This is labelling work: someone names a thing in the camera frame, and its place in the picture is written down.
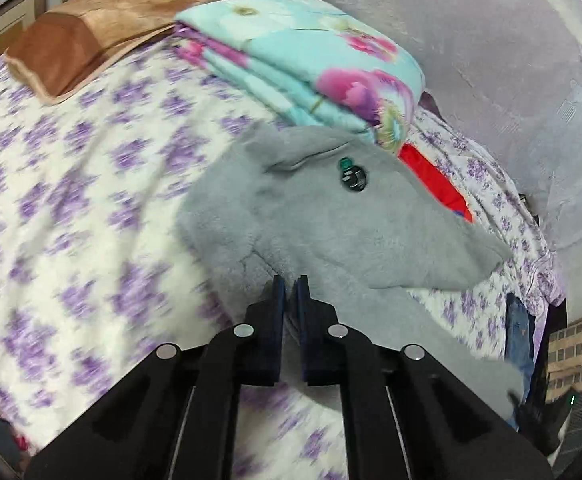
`turquoise blanket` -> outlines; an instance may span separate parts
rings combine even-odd
[[[223,0],[176,15],[176,52],[298,126],[399,149],[424,88],[404,49],[321,0]]]

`jeans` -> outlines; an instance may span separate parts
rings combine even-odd
[[[535,332],[535,317],[531,316],[522,301],[513,293],[506,295],[506,348],[504,357],[513,363],[524,378],[524,394],[521,402],[525,402],[531,388],[533,376],[533,332]],[[515,421],[508,423],[517,429]]]

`floral blanket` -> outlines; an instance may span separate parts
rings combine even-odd
[[[168,40],[49,108],[0,60],[0,409],[45,446],[158,343],[207,343],[228,320],[175,230],[181,197],[253,120],[276,117],[185,64]],[[407,142],[514,252],[465,293],[414,290],[475,355],[503,356],[504,297],[538,315],[552,254],[510,179],[418,109]],[[341,415],[289,384],[244,388],[233,477],[343,479]]]
[[[321,0],[224,0],[176,15],[176,51],[291,124],[365,134],[395,151],[424,88],[420,66]]]

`metal screw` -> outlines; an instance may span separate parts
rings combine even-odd
[[[175,348],[175,345],[171,345],[169,343],[158,346],[156,351],[156,354],[160,359],[171,359],[172,357],[175,357],[177,353],[178,349]]]
[[[344,325],[331,325],[328,327],[328,333],[333,337],[344,337],[348,334],[348,329]]]
[[[241,325],[238,325],[233,329],[233,333],[237,337],[248,337],[250,335],[253,335],[254,332],[255,329],[251,325],[246,323],[242,323]]]
[[[404,355],[409,359],[419,361],[426,355],[426,352],[424,352],[424,349],[420,345],[408,345],[404,349]]]

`purple floral bedsheet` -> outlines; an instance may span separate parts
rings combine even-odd
[[[205,344],[230,323],[174,219],[188,186],[258,119],[275,121],[165,41],[54,107],[0,60],[0,409],[35,447],[157,344]],[[506,293],[539,319],[562,293],[552,254],[480,146],[422,110],[408,142],[515,253],[472,291],[412,293],[476,354],[500,357]],[[345,470],[336,410],[287,384],[243,390],[234,478],[336,480]]]

